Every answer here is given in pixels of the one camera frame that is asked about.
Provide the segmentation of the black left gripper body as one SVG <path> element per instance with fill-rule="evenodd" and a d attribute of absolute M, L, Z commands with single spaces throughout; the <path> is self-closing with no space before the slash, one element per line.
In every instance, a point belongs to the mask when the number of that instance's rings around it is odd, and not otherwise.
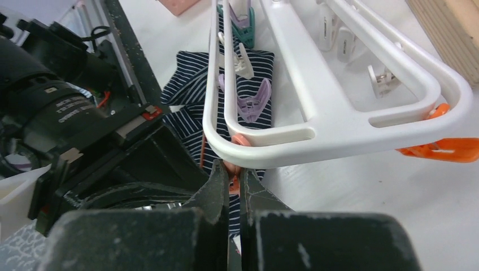
<path fill-rule="evenodd" d="M 85 113 L 73 132 L 60 131 L 45 158 L 50 170 L 36 183 L 28 217 L 48 235 L 66 212 L 185 203 L 207 181 L 162 110 L 129 106 L 110 117 Z"/>

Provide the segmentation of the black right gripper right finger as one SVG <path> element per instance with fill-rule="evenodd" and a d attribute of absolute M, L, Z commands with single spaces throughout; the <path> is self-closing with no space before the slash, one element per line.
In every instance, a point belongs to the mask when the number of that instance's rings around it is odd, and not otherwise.
<path fill-rule="evenodd" d="M 239 176 L 243 270 L 420 270 L 403 226 L 369 212 L 298 212 Z"/>

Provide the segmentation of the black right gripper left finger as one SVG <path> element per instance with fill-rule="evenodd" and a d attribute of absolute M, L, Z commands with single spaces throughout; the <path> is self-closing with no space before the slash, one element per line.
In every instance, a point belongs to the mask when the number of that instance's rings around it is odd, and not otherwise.
<path fill-rule="evenodd" d="M 38 270 L 227 270 L 229 176 L 215 160 L 180 208 L 78 210 L 46 240 Z"/>

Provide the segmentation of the white plastic clip hanger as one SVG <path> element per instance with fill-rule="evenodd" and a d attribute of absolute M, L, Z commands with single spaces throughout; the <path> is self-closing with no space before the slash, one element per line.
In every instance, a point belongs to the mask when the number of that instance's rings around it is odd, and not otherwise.
<path fill-rule="evenodd" d="M 203 131 L 214 152 L 241 167 L 268 169 L 424 145 L 449 138 L 470 111 L 473 93 L 455 70 L 415 44 L 361 1 L 327 1 L 335 15 L 412 91 L 412 104 L 363 112 L 354 108 L 288 1 L 261 6 L 301 105 L 304 121 L 268 129 L 225 116 L 236 92 L 229 3 L 211 11 Z M 231 142 L 244 135 L 251 147 Z"/>

